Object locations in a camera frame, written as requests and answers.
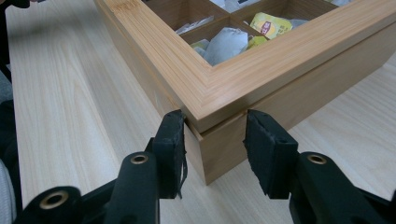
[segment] wooden tea box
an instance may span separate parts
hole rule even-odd
[[[243,161],[246,113],[287,129],[373,73],[396,50],[396,1],[261,0],[228,13],[209,0],[95,0],[124,60],[161,115],[187,116],[189,160],[206,184]],[[223,27],[260,35],[257,12],[310,22],[211,66],[190,44]],[[175,30],[209,16],[186,34]]]

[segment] wood grain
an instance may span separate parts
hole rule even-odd
[[[41,191],[83,193],[117,175],[161,116],[113,45],[91,1],[7,10],[24,205]],[[290,130],[300,151],[332,157],[352,182],[390,199],[396,188],[396,55]],[[162,223],[292,223],[247,161],[206,186],[190,168],[183,200],[161,201]]]

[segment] table surface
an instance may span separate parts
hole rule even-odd
[[[55,186],[85,194],[144,150],[162,118],[117,52],[92,0],[7,10],[23,204]],[[396,54],[290,130],[299,151],[331,157],[354,185],[396,189]],[[183,199],[161,200],[162,223],[291,223],[247,161],[206,186],[191,168]]]

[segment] black mechanical part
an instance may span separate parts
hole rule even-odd
[[[294,223],[396,223],[396,191],[388,202],[357,189],[329,157],[299,154],[297,142],[267,114],[247,112],[244,142],[263,192],[271,199],[291,193]]]
[[[150,152],[127,156],[111,195],[104,223],[159,223],[157,161]]]
[[[48,189],[35,197],[14,223],[79,223],[80,199],[74,187]]]
[[[271,116],[249,110],[244,144],[264,193],[271,199],[288,199],[298,143]]]
[[[187,177],[184,122],[180,111],[166,114],[152,143],[158,162],[160,198],[181,198],[181,187]]]
[[[304,152],[295,172],[316,223],[386,223],[329,157]]]

